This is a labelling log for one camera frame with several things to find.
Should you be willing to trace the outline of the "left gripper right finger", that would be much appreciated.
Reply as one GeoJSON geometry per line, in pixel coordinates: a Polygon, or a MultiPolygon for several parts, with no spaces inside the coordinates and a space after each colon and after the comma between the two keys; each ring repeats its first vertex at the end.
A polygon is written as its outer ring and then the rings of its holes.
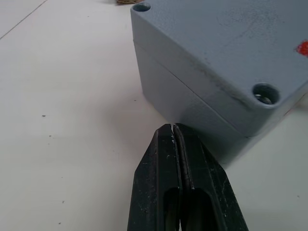
{"type": "Polygon", "coordinates": [[[225,170],[190,127],[176,123],[183,185],[183,231],[246,231],[248,226],[225,170]]]}

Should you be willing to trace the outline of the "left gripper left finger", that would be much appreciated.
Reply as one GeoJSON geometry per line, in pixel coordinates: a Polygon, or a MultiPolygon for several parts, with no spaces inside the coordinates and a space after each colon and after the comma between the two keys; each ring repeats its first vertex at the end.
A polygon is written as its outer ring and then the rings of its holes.
{"type": "Polygon", "coordinates": [[[180,228],[181,175],[177,143],[170,124],[158,128],[133,179],[129,231],[180,228]]]}

